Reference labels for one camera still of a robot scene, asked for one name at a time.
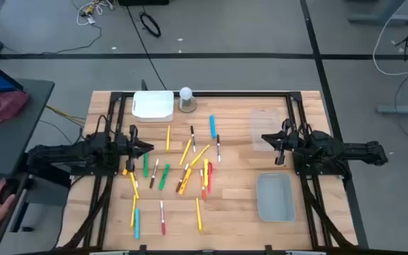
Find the black box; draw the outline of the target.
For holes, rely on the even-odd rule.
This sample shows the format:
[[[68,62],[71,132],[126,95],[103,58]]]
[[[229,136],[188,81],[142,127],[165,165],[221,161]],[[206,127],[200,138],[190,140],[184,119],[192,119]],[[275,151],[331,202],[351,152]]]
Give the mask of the black box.
[[[168,5],[170,0],[117,0],[121,6],[162,6]]]

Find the white light bulb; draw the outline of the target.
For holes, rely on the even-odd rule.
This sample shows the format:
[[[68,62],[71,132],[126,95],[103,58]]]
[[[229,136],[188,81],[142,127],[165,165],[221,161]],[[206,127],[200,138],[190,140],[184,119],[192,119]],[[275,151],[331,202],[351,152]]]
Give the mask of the white light bulb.
[[[189,87],[185,86],[180,89],[179,96],[181,100],[188,101],[193,97],[193,92]]]

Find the brown Expo marker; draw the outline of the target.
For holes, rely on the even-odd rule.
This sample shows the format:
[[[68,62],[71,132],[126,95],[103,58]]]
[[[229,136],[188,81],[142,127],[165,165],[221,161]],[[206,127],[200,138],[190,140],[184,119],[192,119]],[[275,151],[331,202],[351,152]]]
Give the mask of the brown Expo marker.
[[[180,178],[179,181],[178,181],[178,184],[177,184],[177,186],[176,186],[176,193],[179,192],[180,187],[182,186],[183,180],[184,180],[184,178],[185,178],[185,176],[186,176],[186,173],[187,173],[187,171],[188,171],[188,166],[189,166],[189,164],[187,164],[187,165],[185,166],[185,168],[184,168],[184,170],[183,170],[183,174],[182,174],[181,178]]]
[[[155,181],[156,174],[157,174],[157,170],[158,170],[158,166],[159,166],[159,159],[156,159],[155,165],[154,165],[153,174],[152,174],[152,177],[151,177],[150,183],[149,183],[149,188],[150,188],[150,189],[153,188],[154,181]]]

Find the clear plastic bin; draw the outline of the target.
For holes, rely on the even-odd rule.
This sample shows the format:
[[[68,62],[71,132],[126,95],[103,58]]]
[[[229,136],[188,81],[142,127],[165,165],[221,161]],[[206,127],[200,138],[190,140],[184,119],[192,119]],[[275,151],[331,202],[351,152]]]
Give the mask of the clear plastic bin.
[[[272,152],[272,146],[263,140],[261,136],[277,133],[280,130],[279,110],[251,109],[249,124],[253,150],[256,152]]]

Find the dark grey desk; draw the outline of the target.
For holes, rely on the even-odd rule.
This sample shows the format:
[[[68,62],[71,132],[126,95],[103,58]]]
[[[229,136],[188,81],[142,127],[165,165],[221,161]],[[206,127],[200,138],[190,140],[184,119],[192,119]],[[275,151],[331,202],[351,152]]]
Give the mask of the dark grey desk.
[[[14,191],[15,200],[6,217],[0,222],[0,244],[18,217],[19,208],[24,203],[26,190],[23,186],[30,180],[29,174],[18,169],[23,161],[26,147],[35,131],[38,121],[55,87],[46,80],[19,79],[23,91],[28,94],[28,102],[20,113],[0,124],[0,180],[13,178],[18,181]]]

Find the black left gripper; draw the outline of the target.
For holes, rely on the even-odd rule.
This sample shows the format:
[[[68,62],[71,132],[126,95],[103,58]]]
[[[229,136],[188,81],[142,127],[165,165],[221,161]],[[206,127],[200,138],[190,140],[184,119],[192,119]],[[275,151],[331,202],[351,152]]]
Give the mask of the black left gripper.
[[[132,158],[135,155],[135,140],[137,139],[137,128],[135,125],[130,125],[129,136],[127,137],[123,133],[120,133],[117,137],[116,148],[119,156],[128,156],[128,160],[125,163],[125,169],[130,170],[130,164],[132,163]],[[141,157],[154,149],[154,145],[150,143],[143,142],[142,140],[137,140],[137,157]]]

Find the grey desk base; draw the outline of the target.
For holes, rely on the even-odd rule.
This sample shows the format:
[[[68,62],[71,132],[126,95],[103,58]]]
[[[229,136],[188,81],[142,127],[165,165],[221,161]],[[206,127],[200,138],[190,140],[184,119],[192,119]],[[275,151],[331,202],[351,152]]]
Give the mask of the grey desk base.
[[[31,162],[27,152],[10,182],[11,192],[16,194],[9,224],[9,231],[13,233],[39,230],[49,210],[65,205],[71,183],[69,173],[61,169],[60,164]]]

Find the green highlighter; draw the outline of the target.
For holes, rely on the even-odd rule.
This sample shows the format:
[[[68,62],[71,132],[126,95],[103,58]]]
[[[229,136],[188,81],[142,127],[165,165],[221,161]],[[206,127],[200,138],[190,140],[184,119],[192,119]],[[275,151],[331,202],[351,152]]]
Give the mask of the green highlighter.
[[[169,174],[170,167],[171,167],[170,164],[166,164],[166,166],[164,168],[164,171],[163,171],[163,173],[161,175],[161,180],[159,182],[159,190],[161,190],[161,191],[165,187],[165,183],[166,183],[167,176]]]

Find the black computer mouse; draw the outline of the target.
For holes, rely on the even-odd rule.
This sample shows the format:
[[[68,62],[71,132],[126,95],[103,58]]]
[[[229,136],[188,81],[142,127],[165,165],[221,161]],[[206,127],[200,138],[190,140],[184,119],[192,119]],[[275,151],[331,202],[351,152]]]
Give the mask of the black computer mouse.
[[[6,179],[6,182],[0,191],[0,204],[4,204],[6,199],[10,195],[16,194],[18,186],[19,181],[17,179],[15,178]]]

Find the white plastic bin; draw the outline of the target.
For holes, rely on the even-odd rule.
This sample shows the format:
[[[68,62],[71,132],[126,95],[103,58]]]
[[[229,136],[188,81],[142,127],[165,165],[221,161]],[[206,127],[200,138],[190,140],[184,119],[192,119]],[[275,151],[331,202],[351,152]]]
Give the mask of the white plastic bin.
[[[174,116],[173,91],[136,91],[132,115],[140,122],[171,122]]]

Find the orange Expo marker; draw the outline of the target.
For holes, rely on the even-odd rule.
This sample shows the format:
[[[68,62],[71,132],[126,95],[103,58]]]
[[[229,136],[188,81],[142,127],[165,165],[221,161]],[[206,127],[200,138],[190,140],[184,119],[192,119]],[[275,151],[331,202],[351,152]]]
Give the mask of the orange Expo marker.
[[[201,185],[201,195],[204,201],[207,200],[206,192],[205,192],[205,179],[204,179],[204,171],[200,169],[200,185]]]

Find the grey plastic bin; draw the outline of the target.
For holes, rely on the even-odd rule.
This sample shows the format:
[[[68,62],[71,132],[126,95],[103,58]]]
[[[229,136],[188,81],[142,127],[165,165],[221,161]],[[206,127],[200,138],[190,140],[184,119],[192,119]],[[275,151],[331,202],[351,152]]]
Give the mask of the grey plastic bin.
[[[294,222],[295,204],[288,174],[262,173],[256,180],[259,217],[264,222]]]

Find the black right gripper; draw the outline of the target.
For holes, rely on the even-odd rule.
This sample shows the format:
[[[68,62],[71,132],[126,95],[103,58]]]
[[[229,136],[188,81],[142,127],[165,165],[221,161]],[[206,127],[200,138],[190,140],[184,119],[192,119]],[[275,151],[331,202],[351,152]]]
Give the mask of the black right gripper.
[[[285,161],[285,150],[293,151],[298,145],[298,132],[290,118],[286,118],[282,123],[282,130],[273,134],[263,134],[262,139],[274,149],[278,149],[277,165],[283,165]]]

